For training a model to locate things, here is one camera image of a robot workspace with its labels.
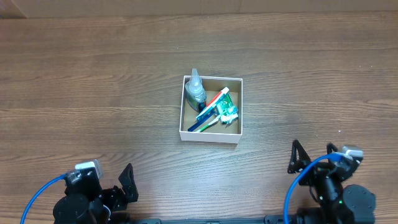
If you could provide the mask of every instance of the brown wall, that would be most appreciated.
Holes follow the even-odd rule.
[[[395,11],[398,0],[0,0],[4,17]]]

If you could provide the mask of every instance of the tabletop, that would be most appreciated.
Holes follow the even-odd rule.
[[[376,194],[378,223],[398,220],[398,12],[0,20],[0,223],[76,163],[99,159],[104,188],[131,162],[134,218],[281,214],[311,158],[354,144],[364,161],[344,185]],[[182,142],[181,83],[243,78],[239,144]],[[53,223],[58,182],[26,223]],[[297,187],[290,212],[317,206]]]

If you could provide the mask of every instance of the clear bottle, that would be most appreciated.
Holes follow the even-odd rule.
[[[198,71],[193,68],[191,79],[185,84],[189,105],[197,112],[206,108],[206,91],[201,84]]]

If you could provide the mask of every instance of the open box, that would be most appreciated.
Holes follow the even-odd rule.
[[[188,132],[188,128],[196,123],[196,112],[189,105],[185,91],[185,84],[189,81],[191,76],[185,75],[182,83],[182,99],[181,99],[181,114],[180,114],[180,137],[182,141],[206,141],[206,142],[225,142],[237,144],[242,137],[243,131],[243,79],[242,78],[223,78],[223,77],[203,77],[201,76],[202,85],[206,90],[207,99],[209,103],[213,97],[220,92],[224,87],[229,88],[229,95],[234,105],[238,107],[237,120],[232,124],[217,124],[204,130],[202,133]],[[212,116],[205,121],[199,128],[212,121],[216,116]]]

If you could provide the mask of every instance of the toothpaste tube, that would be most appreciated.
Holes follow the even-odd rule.
[[[203,111],[199,113],[197,116],[197,120],[200,121],[202,120],[206,114],[208,114],[211,110],[213,110],[217,104],[224,98],[224,96],[229,92],[229,88],[225,87],[223,90],[221,90],[207,105]]]

